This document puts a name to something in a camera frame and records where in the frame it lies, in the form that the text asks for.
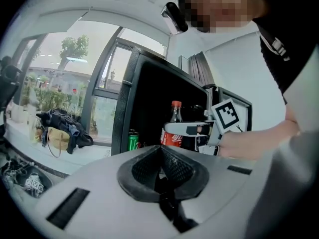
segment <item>forearm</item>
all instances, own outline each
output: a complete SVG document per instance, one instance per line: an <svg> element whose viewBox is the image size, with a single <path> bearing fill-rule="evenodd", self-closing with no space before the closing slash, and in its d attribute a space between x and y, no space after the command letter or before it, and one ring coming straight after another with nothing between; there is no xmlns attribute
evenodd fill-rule
<svg viewBox="0 0 319 239"><path fill-rule="evenodd" d="M295 122L285 120L263 131L228 132L221 141L219 155L256 160L265 151L276 148L281 141L296 135L298 131Z"/></svg>

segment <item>roller blind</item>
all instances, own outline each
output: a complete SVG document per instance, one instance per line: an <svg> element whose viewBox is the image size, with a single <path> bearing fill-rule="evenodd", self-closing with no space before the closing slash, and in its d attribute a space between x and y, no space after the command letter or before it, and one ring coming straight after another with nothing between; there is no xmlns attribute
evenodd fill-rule
<svg viewBox="0 0 319 239"><path fill-rule="evenodd" d="M103 22L112 25L122 26L138 33L144 34L149 38L168 47L169 36L164 32L145 24L139 20L112 12L92 10L85 14L81 20Z"/></svg>
<svg viewBox="0 0 319 239"><path fill-rule="evenodd" d="M87 10L68 10L39 16L24 31L22 37L66 32Z"/></svg>

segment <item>plastic bottle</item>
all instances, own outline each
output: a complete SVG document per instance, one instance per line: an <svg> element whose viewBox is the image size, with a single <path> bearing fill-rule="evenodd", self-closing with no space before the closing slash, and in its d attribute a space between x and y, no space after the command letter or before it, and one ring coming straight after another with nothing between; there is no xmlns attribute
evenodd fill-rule
<svg viewBox="0 0 319 239"><path fill-rule="evenodd" d="M182 122L180 115L181 102L173 101L171 103L171 116L170 123ZM167 146L180 147L183 136L177 134L167 133L164 128L161 131L160 143Z"/></svg>

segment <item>bottle label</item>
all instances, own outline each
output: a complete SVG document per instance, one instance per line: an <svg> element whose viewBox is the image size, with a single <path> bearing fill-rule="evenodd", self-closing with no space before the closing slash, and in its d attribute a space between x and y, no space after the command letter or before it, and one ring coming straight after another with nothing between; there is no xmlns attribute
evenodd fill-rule
<svg viewBox="0 0 319 239"><path fill-rule="evenodd" d="M161 130L160 143L166 146L181 147L182 135L167 133L163 128Z"/></svg>

